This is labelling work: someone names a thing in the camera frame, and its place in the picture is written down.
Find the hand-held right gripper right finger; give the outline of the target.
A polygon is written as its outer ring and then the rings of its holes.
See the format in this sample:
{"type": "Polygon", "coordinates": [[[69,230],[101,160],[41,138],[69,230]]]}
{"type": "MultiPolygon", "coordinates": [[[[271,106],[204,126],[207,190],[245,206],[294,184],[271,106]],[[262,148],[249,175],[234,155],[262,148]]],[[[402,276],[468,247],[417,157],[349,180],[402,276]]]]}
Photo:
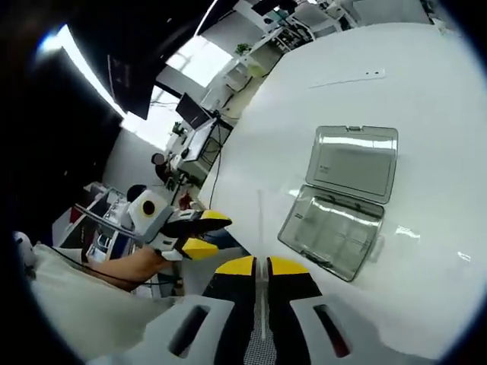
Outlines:
{"type": "Polygon", "coordinates": [[[269,327],[277,364],[410,364],[387,347],[378,330],[346,303],[324,296],[309,271],[271,256],[269,327]]]}

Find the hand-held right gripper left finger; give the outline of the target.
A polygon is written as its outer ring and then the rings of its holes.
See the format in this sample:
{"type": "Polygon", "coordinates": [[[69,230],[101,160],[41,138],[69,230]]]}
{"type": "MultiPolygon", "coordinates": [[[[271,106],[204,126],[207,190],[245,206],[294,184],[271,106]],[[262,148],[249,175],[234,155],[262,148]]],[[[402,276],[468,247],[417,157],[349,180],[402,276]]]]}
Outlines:
{"type": "Polygon", "coordinates": [[[243,364],[254,327],[256,259],[221,265],[201,295],[188,295],[150,322],[115,364],[243,364]]]}

